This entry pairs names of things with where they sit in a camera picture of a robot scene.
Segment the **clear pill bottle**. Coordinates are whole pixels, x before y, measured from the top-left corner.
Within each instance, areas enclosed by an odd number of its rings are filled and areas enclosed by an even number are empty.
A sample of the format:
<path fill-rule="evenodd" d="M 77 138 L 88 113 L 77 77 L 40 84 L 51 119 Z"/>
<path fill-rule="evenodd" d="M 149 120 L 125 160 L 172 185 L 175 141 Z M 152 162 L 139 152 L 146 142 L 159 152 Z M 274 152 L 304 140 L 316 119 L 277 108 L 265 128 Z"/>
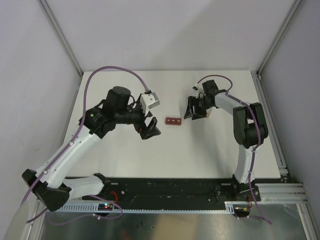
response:
<path fill-rule="evenodd" d="M 206 117 L 209 118 L 210 115 L 211 115 L 211 113 L 212 113 L 212 110 L 211 110 L 211 109 L 208 109 L 208 110 L 206 111 Z"/>

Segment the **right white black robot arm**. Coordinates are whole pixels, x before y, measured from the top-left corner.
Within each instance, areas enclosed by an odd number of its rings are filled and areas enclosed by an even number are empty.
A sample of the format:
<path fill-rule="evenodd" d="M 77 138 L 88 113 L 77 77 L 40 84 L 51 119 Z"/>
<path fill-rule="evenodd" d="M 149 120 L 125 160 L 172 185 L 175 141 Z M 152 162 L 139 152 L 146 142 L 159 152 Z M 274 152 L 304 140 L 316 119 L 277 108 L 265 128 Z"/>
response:
<path fill-rule="evenodd" d="M 247 103 L 219 89 L 216 82 L 208 80 L 192 88 L 195 96 L 187 98 L 184 119 L 198 120 L 207 117 L 208 110 L 222 109 L 233 119 L 233 136 L 238 143 L 238 160 L 231 186 L 226 194 L 243 201 L 255 193 L 254 167 L 259 147 L 269 135 L 264 110 L 259 102 Z"/>

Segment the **red weekly pill organizer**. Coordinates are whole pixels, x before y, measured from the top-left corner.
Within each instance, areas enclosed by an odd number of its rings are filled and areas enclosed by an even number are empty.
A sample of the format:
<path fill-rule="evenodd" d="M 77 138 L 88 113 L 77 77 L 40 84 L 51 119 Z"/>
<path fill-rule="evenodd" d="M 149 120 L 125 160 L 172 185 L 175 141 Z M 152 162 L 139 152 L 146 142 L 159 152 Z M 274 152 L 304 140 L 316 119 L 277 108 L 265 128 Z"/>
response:
<path fill-rule="evenodd" d="M 171 125 L 171 126 L 181 126 L 182 125 L 182 119 L 178 117 L 166 117 L 165 118 L 165 124 Z"/>

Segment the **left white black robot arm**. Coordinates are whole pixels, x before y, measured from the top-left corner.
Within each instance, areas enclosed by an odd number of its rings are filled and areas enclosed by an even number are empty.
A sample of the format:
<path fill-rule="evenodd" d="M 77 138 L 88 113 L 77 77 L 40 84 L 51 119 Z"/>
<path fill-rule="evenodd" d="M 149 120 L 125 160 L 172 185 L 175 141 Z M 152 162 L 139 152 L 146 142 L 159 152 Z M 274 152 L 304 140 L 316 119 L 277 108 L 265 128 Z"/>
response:
<path fill-rule="evenodd" d="M 78 129 L 45 164 L 37 170 L 24 171 L 23 180 L 47 210 L 57 211 L 68 201 L 89 195 L 101 200 L 110 196 L 111 182 L 101 173 L 73 179 L 66 176 L 75 163 L 116 125 L 133 125 L 143 140 L 160 135 L 157 119 L 150 111 L 160 104 L 156 93 L 142 93 L 137 101 L 129 104 L 131 96 L 125 87 L 110 89 L 105 99 L 85 111 Z"/>

